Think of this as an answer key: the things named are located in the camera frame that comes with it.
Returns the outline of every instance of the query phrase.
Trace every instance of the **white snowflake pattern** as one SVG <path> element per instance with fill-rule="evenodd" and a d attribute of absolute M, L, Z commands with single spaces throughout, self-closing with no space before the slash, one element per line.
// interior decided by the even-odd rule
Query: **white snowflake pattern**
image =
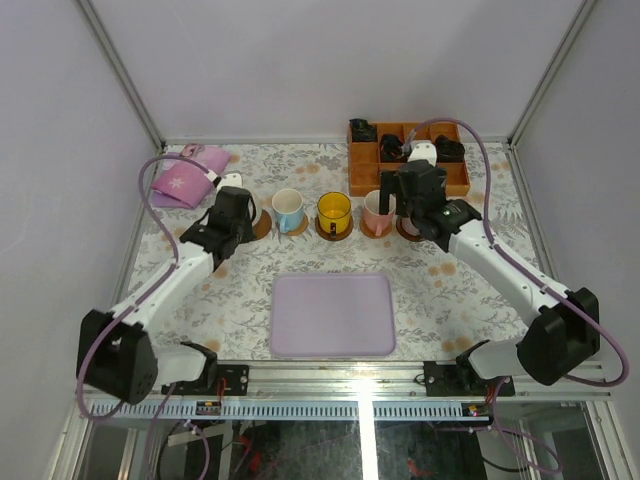
<path fill-rule="evenodd" d="M 177 177 L 171 180 L 169 182 L 169 185 L 171 185 L 171 188 L 180 188 L 182 187 L 182 185 L 184 185 L 184 180 L 182 180 L 182 178 L 180 177 Z"/>

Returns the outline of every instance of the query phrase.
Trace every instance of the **plastic tray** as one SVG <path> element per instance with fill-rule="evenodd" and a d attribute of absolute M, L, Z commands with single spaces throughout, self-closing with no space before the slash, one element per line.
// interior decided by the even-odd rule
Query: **plastic tray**
<path fill-rule="evenodd" d="M 271 353 L 283 358 L 384 357 L 396 335 L 381 273 L 290 273 L 273 283 Z"/>

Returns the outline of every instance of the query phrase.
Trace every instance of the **round coaster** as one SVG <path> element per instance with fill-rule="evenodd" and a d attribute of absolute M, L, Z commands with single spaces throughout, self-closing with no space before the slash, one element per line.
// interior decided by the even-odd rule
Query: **round coaster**
<path fill-rule="evenodd" d="M 315 224 L 316 232 L 318 232 L 318 235 L 330 242 L 339 242 L 340 240 L 344 240 L 345 238 L 347 238 L 353 231 L 353 215 L 351 215 L 351 218 L 349 218 L 349 226 L 347 227 L 347 229 L 341 234 L 336 235 L 335 238 L 332 237 L 331 234 L 322 230 L 322 227 L 320 226 L 320 219 L 318 217 L 316 217 Z"/>
<path fill-rule="evenodd" d="M 309 226 L 309 217 L 307 217 L 307 214 L 305 213 L 300 226 L 295 230 L 285 233 L 285 235 L 288 235 L 290 237 L 297 237 L 301 233 L 304 233 L 304 231 L 307 229 L 308 226 Z"/>
<path fill-rule="evenodd" d="M 256 240 L 262 240 L 271 231 L 271 215 L 266 210 L 262 210 L 260 220 L 253 227 L 253 234 L 256 236 Z"/>
<path fill-rule="evenodd" d="M 371 229 L 369 227 L 367 227 L 367 223 L 364 221 L 364 217 L 362 217 L 360 219 L 360 230 L 362 231 L 362 233 L 364 233 L 367 237 L 369 238 L 373 238 L 374 240 L 378 240 L 379 238 L 384 238 L 387 235 L 389 235 L 391 233 L 391 230 L 393 229 L 393 224 L 390 223 L 389 226 L 387 228 L 385 228 L 382 233 L 380 234 L 379 237 L 376 237 L 375 232 L 372 232 Z"/>
<path fill-rule="evenodd" d="M 409 240 L 410 242 L 424 242 L 424 238 L 422 238 L 420 235 L 410 235 L 407 233 L 407 231 L 402 228 L 402 217 L 398 217 L 398 219 L 396 220 L 396 228 L 398 229 L 398 233 L 400 235 L 402 235 L 404 238 L 406 238 L 407 240 Z"/>

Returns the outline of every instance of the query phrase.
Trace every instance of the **floral tablecloth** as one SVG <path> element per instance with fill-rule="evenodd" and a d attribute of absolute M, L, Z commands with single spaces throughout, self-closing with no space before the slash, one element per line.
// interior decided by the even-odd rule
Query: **floral tablecloth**
<path fill-rule="evenodd" d="M 242 173 L 244 185 L 271 210 L 271 197 L 293 187 L 315 217 L 318 198 L 328 191 L 349 192 L 347 146 L 226 145 L 234 157 L 227 172 Z M 466 145 L 472 188 L 466 199 L 481 210 L 484 164 L 476 145 Z M 171 149 L 180 151 L 181 147 Z M 535 264 L 535 254 L 510 165 L 501 144 L 488 144 L 493 175 L 491 221 L 497 233 Z M 213 203 L 209 195 L 196 210 L 160 209 L 179 236 Z M 340 242 L 323 240 L 310 226 L 297 237 L 275 226 L 266 238 L 241 245 L 235 255 L 203 281 L 156 335 L 159 344 L 186 339 L 207 345 L 224 360 L 273 359 L 269 351 L 271 285 L 285 272 L 384 272 L 391 280 L 396 350 L 388 360 L 448 360 L 483 339 L 522 334 L 515 311 L 482 277 L 429 242 L 410 243 L 397 231 L 373 240 L 358 228 L 362 198 L 352 198 L 355 227 Z M 171 255 L 169 242 L 147 217 L 130 290 L 138 288 Z"/>

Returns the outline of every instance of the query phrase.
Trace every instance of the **pink cloth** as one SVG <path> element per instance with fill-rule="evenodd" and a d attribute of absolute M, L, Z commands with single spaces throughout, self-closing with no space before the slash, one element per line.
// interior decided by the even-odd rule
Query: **pink cloth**
<path fill-rule="evenodd" d="M 226 150 L 195 143 L 187 145 L 180 156 L 192 158 L 220 176 L 231 159 Z M 193 209 L 207 196 L 213 184 L 199 168 L 175 160 L 175 164 L 163 172 L 151 188 L 153 206 Z"/>

